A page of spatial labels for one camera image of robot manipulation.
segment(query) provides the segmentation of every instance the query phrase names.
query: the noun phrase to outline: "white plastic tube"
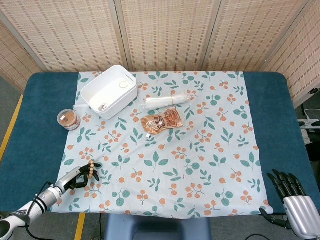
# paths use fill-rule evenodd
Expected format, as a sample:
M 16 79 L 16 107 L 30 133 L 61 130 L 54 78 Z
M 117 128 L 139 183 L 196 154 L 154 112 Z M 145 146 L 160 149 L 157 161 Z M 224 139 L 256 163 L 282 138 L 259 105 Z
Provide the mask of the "white plastic tube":
M 143 99 L 144 104 L 142 107 L 147 110 L 153 110 L 175 104 L 183 104 L 188 100 L 189 97 L 185 93 L 165 97 L 151 97 Z

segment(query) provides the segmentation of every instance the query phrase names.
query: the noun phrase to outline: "cable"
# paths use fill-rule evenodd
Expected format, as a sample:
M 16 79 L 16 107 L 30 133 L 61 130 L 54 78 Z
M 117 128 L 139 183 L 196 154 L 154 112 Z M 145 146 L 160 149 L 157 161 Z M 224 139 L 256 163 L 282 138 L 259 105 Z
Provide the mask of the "cable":
M 263 236 L 261 234 L 251 234 L 250 236 L 248 236 L 245 240 L 248 240 L 249 238 L 253 237 L 253 236 L 260 236 L 260 237 L 263 237 L 265 238 L 266 240 L 270 240 L 269 238 L 267 238 L 266 236 Z
M 48 184 L 49 186 L 52 185 L 51 182 L 48 182 L 48 181 L 47 181 L 47 182 L 42 186 L 42 188 L 41 188 L 41 190 L 39 191 L 39 193 L 38 193 L 38 194 L 36 195 L 36 197 L 33 199 L 32 203 L 31 203 L 31 205 L 30 205 L 30 207 L 29 207 L 29 209 L 28 209 L 28 212 L 26 213 L 27 216 L 29 216 L 30 211 L 31 211 L 31 209 L 34 207 L 36 200 L 38 199 L 39 195 L 42 193 L 42 191 L 44 190 L 44 188 L 45 188 L 45 186 L 46 186 L 47 184 Z M 41 238 L 41 237 L 36 237 L 36 236 L 34 236 L 34 235 L 29 231 L 29 225 L 28 225 L 27 223 L 25 223 L 25 230 L 26 230 L 26 232 L 29 234 L 29 236 L 32 237 L 33 239 L 36 239 L 36 240 L 52 240 L 52 239 L 48 239 L 48 238 Z
M 100 217 L 99 217 L 99 224 L 100 224 L 100 240 L 102 240 L 102 227 L 101 227 L 101 213 L 100 213 Z

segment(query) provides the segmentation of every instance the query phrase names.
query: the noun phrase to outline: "robotic hand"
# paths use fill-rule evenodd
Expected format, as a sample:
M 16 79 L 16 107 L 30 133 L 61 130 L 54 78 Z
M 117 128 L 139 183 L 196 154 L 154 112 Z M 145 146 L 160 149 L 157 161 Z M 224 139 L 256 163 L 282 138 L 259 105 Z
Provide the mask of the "robotic hand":
M 306 195 L 304 188 L 296 176 L 289 173 L 278 172 L 273 169 L 267 176 L 271 179 L 278 193 L 286 215 L 287 221 L 275 219 L 266 211 L 259 208 L 262 216 L 272 224 L 281 226 L 293 232 L 301 239 L 320 240 L 320 215 L 312 199 Z
M 7 218 L 0 220 L 0 240 L 9 240 L 14 233 L 15 228 L 29 226 L 35 219 L 51 208 L 68 189 L 84 188 L 88 184 L 88 175 L 91 165 L 76 167 L 64 177 L 59 179 L 55 185 L 27 203 L 18 211 L 11 213 Z M 94 163 L 95 167 L 101 167 L 99 163 Z M 99 181 L 97 171 L 94 170 L 94 178 Z

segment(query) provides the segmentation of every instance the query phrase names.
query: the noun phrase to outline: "white plastic container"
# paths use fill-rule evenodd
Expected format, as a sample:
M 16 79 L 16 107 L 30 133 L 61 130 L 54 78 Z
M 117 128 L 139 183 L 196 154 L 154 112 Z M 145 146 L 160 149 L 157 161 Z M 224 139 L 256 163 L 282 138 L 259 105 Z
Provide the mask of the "white plastic container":
M 138 95 L 137 80 L 120 65 L 114 65 L 88 83 L 81 96 L 103 119 L 111 119 Z

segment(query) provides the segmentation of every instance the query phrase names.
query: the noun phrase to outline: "floral tablecloth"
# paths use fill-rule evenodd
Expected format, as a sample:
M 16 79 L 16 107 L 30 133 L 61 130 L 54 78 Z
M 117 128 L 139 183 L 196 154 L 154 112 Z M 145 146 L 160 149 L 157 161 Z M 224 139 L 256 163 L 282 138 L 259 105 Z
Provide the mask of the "floral tablecloth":
M 80 72 L 58 179 L 90 160 L 102 164 L 88 186 L 69 190 L 53 212 L 204 218 L 259 214 L 269 206 L 242 72 L 133 72 L 138 97 L 110 120 L 85 105 L 80 90 L 101 72 Z M 188 93 L 175 107 L 183 127 L 146 138 L 139 101 Z

